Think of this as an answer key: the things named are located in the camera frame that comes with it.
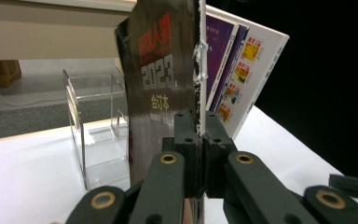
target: white tabletop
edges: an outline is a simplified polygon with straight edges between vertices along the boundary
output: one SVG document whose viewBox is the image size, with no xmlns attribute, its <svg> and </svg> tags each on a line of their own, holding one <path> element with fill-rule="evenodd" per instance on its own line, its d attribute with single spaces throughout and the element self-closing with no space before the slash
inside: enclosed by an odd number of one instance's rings
<svg viewBox="0 0 358 224">
<path fill-rule="evenodd" d="M 341 174 L 255 106 L 235 144 L 300 195 Z M 0 223 L 64 223 L 85 193 L 69 127 L 0 139 Z M 222 200 L 205 199 L 205 223 L 227 223 Z"/>
</svg>

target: acrylic display stand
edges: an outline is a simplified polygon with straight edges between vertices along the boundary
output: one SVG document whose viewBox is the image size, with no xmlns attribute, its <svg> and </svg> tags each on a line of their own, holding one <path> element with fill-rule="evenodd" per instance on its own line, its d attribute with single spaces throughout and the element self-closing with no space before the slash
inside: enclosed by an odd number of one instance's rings
<svg viewBox="0 0 358 224">
<path fill-rule="evenodd" d="M 125 96 L 112 75 L 70 77 L 62 70 L 74 146 L 86 190 L 129 182 L 128 122 L 115 100 Z"/>
</svg>

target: cable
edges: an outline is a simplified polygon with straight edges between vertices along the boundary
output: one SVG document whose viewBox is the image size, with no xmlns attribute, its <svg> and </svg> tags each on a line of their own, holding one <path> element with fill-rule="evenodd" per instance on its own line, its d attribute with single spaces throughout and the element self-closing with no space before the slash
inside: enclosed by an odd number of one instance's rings
<svg viewBox="0 0 358 224">
<path fill-rule="evenodd" d="M 27 103 L 27 104 L 16 104 L 16 103 L 12 103 L 10 101 L 8 101 L 7 99 L 5 99 L 5 97 L 3 95 L 0 94 L 0 97 L 9 105 L 16 105 L 16 106 L 21 106 L 21 105 L 34 105 L 37 103 L 42 103 L 42 102 L 47 102 L 47 101 L 59 101 L 59 100 L 65 100 L 66 98 L 61 98 L 61 99 L 45 99 L 45 100 L 37 100 L 37 101 L 33 101 L 31 103 Z"/>
</svg>

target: book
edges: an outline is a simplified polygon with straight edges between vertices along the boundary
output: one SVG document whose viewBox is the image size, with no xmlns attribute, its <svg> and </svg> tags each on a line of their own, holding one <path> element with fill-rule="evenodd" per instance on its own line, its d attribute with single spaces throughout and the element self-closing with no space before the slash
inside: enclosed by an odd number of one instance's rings
<svg viewBox="0 0 358 224">
<path fill-rule="evenodd" d="M 222 119 L 228 136 L 235 139 L 290 36 L 215 7 L 206 6 L 206 10 L 249 27 L 214 111 Z"/>
<path fill-rule="evenodd" d="M 225 20 L 213 14 L 206 14 L 206 40 L 208 44 L 206 109 L 209 109 L 211 105 L 238 29 L 239 25 L 236 22 Z"/>
<path fill-rule="evenodd" d="M 138 1 L 115 30 L 129 115 L 131 186 L 142 181 L 176 112 L 196 111 L 200 72 L 198 0 Z"/>
<path fill-rule="evenodd" d="M 220 103 L 221 98 L 223 97 L 223 94 L 221 93 L 223 91 L 223 88 L 226 86 L 226 80 L 228 74 L 230 74 L 231 66 L 235 65 L 236 60 L 239 57 L 239 54 L 241 52 L 241 46 L 245 42 L 246 35 L 248 34 L 249 26 L 240 25 L 240 28 L 238 30 L 238 33 L 235 37 L 234 43 L 232 45 L 231 51 L 228 55 L 226 65 L 223 69 L 223 73 L 221 76 L 221 80 L 219 81 L 219 84 L 217 85 L 216 93 L 213 97 L 212 103 L 209 107 L 209 111 L 216 113 L 216 107 L 218 103 Z"/>
</svg>

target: black book cover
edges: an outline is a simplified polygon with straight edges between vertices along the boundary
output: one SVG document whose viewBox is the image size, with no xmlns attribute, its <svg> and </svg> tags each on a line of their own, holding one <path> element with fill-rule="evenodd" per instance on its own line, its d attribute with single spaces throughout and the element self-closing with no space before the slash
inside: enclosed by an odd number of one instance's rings
<svg viewBox="0 0 358 224">
<path fill-rule="evenodd" d="M 138 1 L 116 29 L 130 123 L 130 176 L 146 176 L 162 138 L 173 137 L 173 116 L 196 110 L 200 72 L 200 7 L 197 0 Z"/>
</svg>

